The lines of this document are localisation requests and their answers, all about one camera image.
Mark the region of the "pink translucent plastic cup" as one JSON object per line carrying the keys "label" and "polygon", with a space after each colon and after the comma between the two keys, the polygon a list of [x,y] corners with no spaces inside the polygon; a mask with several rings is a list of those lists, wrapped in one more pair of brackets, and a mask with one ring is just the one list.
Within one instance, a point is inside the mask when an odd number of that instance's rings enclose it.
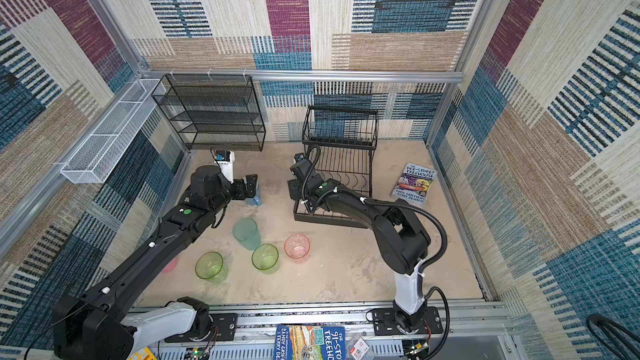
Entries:
{"label": "pink translucent plastic cup", "polygon": [[287,257],[296,262],[302,263],[308,259],[311,249],[309,238],[301,233],[290,235],[284,243],[284,251]]}

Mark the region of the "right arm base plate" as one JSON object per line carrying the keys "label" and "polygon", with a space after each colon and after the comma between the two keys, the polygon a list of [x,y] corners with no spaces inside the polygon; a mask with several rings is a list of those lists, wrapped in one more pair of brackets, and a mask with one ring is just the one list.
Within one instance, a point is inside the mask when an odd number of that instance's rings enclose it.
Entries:
{"label": "right arm base plate", "polygon": [[[392,308],[375,308],[369,310],[365,316],[371,325],[375,336],[392,336],[405,334],[396,324],[395,311]],[[413,334],[429,335],[444,332],[442,319],[435,307],[428,307]]]}

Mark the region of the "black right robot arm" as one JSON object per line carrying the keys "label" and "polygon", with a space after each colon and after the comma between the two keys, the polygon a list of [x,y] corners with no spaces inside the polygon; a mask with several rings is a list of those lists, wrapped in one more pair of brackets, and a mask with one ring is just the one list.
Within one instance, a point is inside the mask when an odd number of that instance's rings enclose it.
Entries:
{"label": "black right robot arm", "polygon": [[446,231],[431,213],[398,199],[394,202],[365,197],[335,179],[324,180],[304,154],[294,157],[288,181],[290,198],[309,213],[321,208],[351,218],[370,229],[383,261],[395,275],[393,311],[398,331],[415,333],[423,324],[427,299],[423,272],[448,247]]}

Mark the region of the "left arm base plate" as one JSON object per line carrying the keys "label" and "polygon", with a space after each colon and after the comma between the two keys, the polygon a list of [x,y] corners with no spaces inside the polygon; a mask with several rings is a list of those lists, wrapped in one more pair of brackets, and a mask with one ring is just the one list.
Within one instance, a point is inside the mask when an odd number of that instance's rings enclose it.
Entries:
{"label": "left arm base plate", "polygon": [[236,313],[197,315],[194,325],[186,333],[165,338],[165,343],[214,343],[233,341],[237,326]]}

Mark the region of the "black wire dish rack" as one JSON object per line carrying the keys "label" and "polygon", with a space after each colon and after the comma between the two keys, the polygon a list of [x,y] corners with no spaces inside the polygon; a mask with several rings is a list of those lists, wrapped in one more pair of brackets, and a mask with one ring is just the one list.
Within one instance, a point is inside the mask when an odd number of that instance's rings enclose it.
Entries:
{"label": "black wire dish rack", "polygon": [[310,106],[303,123],[305,153],[320,147],[317,173],[361,195],[373,193],[373,158],[378,143],[378,112],[356,108]]}

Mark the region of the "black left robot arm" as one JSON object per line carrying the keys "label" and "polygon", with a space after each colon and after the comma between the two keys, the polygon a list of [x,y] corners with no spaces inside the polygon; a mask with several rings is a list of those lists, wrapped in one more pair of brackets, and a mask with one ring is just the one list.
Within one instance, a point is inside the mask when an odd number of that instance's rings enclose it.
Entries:
{"label": "black left robot arm", "polygon": [[53,351],[61,359],[127,359],[165,338],[202,340],[213,326],[208,307],[180,298],[158,310],[130,316],[139,295],[183,250],[215,227],[233,200],[255,196],[258,177],[227,180],[220,167],[201,166],[179,203],[152,235],[81,298],[63,297],[53,308]]}

